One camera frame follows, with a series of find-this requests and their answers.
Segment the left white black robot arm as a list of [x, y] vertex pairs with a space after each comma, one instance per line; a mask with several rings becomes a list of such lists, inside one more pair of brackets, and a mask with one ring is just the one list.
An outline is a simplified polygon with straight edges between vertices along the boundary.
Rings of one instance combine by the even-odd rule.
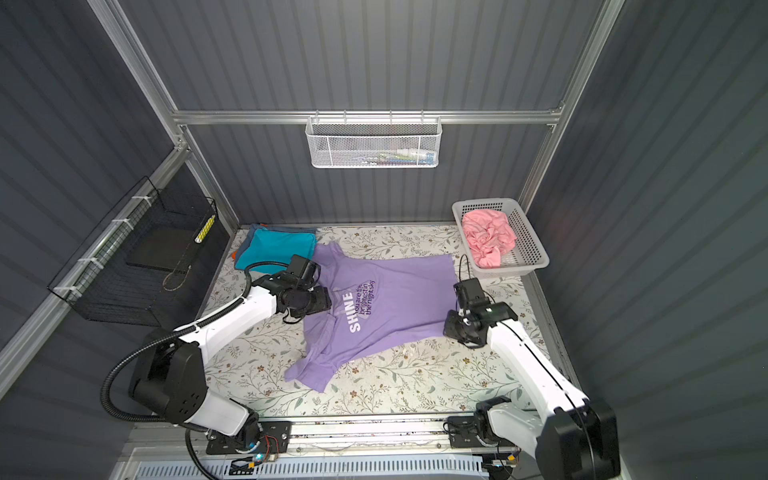
[[278, 271], [257, 278], [256, 262], [244, 270], [242, 293], [231, 302], [187, 325], [164, 340], [152, 339], [138, 354], [130, 396], [163, 421], [228, 438], [234, 448], [250, 453], [261, 446], [258, 414], [217, 394], [207, 385], [205, 369], [217, 353], [237, 337], [276, 314], [300, 322], [331, 307], [328, 290], [319, 283], [321, 267], [294, 255]]

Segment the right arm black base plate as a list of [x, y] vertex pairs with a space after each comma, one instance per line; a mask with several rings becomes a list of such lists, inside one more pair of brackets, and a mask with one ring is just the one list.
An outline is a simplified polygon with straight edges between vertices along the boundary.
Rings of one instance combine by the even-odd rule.
[[470, 416], [449, 416], [443, 424], [452, 448], [518, 447], [527, 449], [535, 444], [532, 432], [521, 421], [508, 416], [476, 413]]

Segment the purple printed t shirt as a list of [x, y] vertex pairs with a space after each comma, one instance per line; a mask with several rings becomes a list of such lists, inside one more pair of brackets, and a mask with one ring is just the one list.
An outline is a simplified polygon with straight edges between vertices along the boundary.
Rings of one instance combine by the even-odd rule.
[[333, 242], [318, 245], [313, 260], [331, 308], [302, 321], [306, 352], [285, 381], [322, 393], [352, 360], [443, 335], [456, 300], [452, 256], [356, 259]]

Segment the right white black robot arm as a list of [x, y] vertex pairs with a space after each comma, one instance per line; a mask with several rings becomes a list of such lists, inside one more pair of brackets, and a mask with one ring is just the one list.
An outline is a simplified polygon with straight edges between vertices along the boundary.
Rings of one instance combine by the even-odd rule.
[[455, 284], [457, 307], [444, 334], [470, 348], [488, 347], [517, 375], [532, 411], [505, 396], [477, 403], [470, 417], [451, 416], [444, 430], [453, 448], [511, 444], [532, 456], [546, 479], [613, 479], [620, 475], [617, 419], [602, 400], [574, 386], [533, 343], [517, 314], [492, 302], [480, 282]]

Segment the white plastic laundry basket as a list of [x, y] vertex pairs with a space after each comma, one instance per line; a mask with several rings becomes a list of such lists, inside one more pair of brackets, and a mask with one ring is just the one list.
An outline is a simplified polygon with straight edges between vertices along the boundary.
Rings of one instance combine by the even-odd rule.
[[[462, 231], [462, 217], [475, 209], [491, 209], [503, 212], [517, 235], [517, 243], [511, 253], [502, 259], [500, 268], [480, 268], [474, 261]], [[452, 212], [461, 235], [472, 273], [479, 279], [524, 276], [549, 264], [549, 257], [533, 227], [517, 201], [509, 198], [487, 198], [459, 201], [452, 205]]]

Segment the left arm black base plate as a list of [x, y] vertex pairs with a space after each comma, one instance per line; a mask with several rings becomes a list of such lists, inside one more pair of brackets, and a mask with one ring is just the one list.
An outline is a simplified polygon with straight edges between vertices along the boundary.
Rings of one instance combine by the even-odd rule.
[[208, 455], [277, 455], [286, 453], [291, 437], [289, 421], [249, 420], [234, 436], [212, 431], [207, 435]]

